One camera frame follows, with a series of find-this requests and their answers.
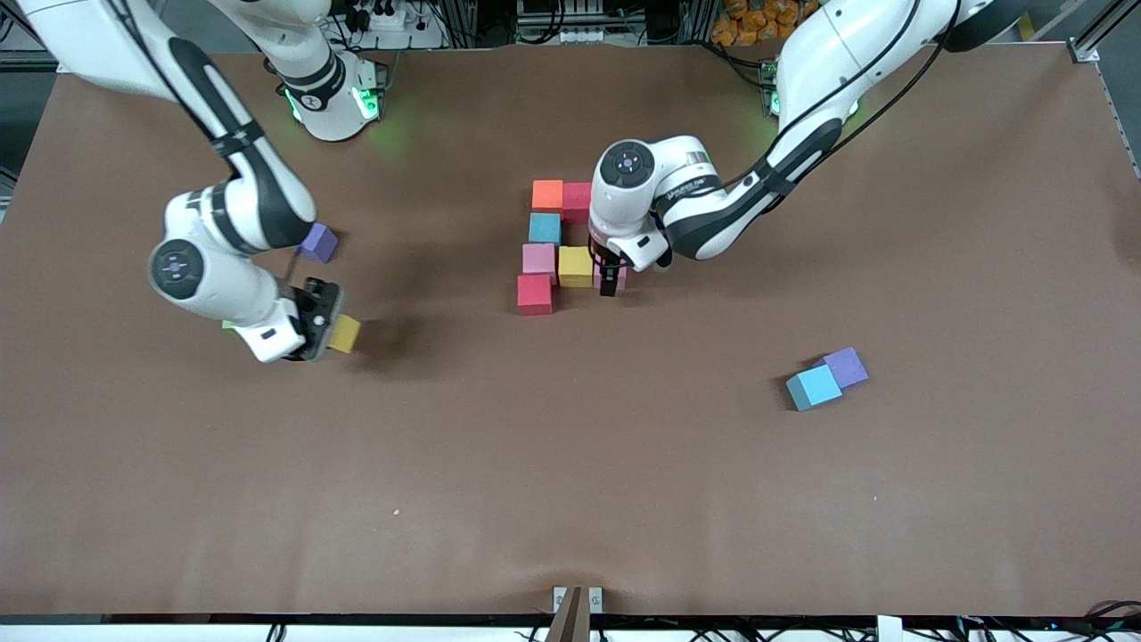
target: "light blue cube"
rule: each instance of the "light blue cube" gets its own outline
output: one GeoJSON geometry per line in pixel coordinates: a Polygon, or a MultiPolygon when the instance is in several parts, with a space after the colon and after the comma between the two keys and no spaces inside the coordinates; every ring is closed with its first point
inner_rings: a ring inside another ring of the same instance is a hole
{"type": "Polygon", "coordinates": [[[832,369],[827,366],[804,371],[788,380],[788,392],[792,393],[792,400],[796,404],[796,411],[801,413],[816,408],[825,401],[832,401],[842,395],[836,379],[832,376],[832,369]]]}
{"type": "Polygon", "coordinates": [[[563,221],[560,218],[557,213],[533,212],[531,214],[531,230],[527,234],[527,242],[559,244],[563,236],[563,221]]]}

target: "orange object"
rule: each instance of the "orange object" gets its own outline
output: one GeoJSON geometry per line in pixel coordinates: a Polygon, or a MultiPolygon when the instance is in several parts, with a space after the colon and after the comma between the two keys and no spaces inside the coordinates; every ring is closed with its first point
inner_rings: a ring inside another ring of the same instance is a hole
{"type": "Polygon", "coordinates": [[[725,13],[729,14],[729,17],[737,19],[745,15],[748,10],[747,0],[722,0],[725,2],[725,13]]]}
{"type": "Polygon", "coordinates": [[[563,213],[563,181],[535,180],[531,186],[531,211],[563,213]]]}
{"type": "Polygon", "coordinates": [[[774,0],[774,8],[777,10],[777,22],[785,25],[796,24],[800,17],[800,2],[787,0],[774,0]]]}
{"type": "Polygon", "coordinates": [[[710,32],[710,41],[714,44],[723,44],[729,47],[737,39],[737,22],[730,21],[728,18],[721,18],[713,23],[713,30],[710,32]]]}
{"type": "Polygon", "coordinates": [[[750,10],[745,11],[745,17],[741,18],[741,26],[748,31],[760,31],[768,22],[764,11],[750,10]]]}

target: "power strip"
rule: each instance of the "power strip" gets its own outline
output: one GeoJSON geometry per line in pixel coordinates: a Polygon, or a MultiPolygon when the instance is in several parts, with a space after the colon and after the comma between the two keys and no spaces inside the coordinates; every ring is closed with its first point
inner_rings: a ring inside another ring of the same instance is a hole
{"type": "Polygon", "coordinates": [[[404,31],[405,21],[408,17],[408,13],[404,8],[403,2],[399,3],[394,2],[393,5],[394,7],[399,7],[399,8],[396,8],[391,16],[386,16],[385,14],[380,14],[379,16],[377,15],[372,16],[372,19],[369,21],[370,30],[404,31]]]}
{"type": "Polygon", "coordinates": [[[601,27],[569,27],[564,29],[559,32],[559,43],[570,44],[570,43],[588,43],[588,42],[601,42],[605,40],[606,33],[601,27]]]}

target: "orange cube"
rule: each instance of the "orange cube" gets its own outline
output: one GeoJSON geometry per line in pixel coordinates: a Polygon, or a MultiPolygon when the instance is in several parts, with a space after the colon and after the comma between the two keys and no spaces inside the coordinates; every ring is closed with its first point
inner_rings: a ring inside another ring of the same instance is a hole
{"type": "Polygon", "coordinates": [[[563,213],[563,181],[535,180],[531,188],[531,211],[563,213]]]}

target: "purple cube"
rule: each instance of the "purple cube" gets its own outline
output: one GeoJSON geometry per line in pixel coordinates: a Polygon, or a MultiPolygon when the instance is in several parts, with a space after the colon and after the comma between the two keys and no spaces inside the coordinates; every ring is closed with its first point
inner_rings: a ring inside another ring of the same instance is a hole
{"type": "Polygon", "coordinates": [[[298,246],[298,252],[309,260],[329,262],[333,258],[334,249],[337,249],[337,235],[333,230],[322,222],[314,222],[309,235],[298,246]]]}
{"type": "Polygon", "coordinates": [[[847,389],[860,382],[867,381],[867,371],[865,371],[864,365],[860,364],[859,356],[856,355],[855,348],[845,348],[840,352],[833,352],[814,364],[812,368],[825,365],[827,365],[828,371],[832,371],[832,376],[835,377],[836,384],[841,389],[847,389]]]}

